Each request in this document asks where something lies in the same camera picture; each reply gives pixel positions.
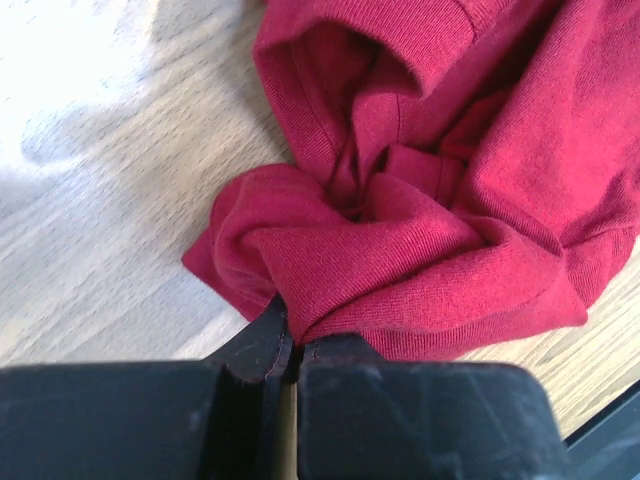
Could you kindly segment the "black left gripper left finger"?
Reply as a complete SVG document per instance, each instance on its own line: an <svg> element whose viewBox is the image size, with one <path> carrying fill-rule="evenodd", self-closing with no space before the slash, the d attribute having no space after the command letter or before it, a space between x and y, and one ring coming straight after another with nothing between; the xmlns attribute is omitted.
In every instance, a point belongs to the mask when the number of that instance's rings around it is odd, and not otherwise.
<svg viewBox="0 0 640 480"><path fill-rule="evenodd" d="M1 372L5 479L269 479L293 349L280 298L201 360Z"/></svg>

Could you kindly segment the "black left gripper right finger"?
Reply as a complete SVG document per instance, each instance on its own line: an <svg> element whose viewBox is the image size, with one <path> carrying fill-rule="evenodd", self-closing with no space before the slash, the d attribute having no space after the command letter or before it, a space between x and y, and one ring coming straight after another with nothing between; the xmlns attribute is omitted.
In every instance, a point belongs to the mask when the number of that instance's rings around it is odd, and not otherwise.
<svg viewBox="0 0 640 480"><path fill-rule="evenodd" d="M541 384L504 363L392 362L357 335L307 344L297 382L302 479L566 479Z"/></svg>

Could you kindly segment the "dark red t shirt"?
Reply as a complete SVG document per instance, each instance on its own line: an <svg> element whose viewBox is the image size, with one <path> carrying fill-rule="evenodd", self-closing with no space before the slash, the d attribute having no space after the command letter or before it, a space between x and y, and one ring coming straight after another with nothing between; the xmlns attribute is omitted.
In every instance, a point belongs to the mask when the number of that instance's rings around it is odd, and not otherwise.
<svg viewBox="0 0 640 480"><path fill-rule="evenodd" d="M580 326L639 233L635 1L270 1L292 164L217 195L185 266L299 344L402 361Z"/></svg>

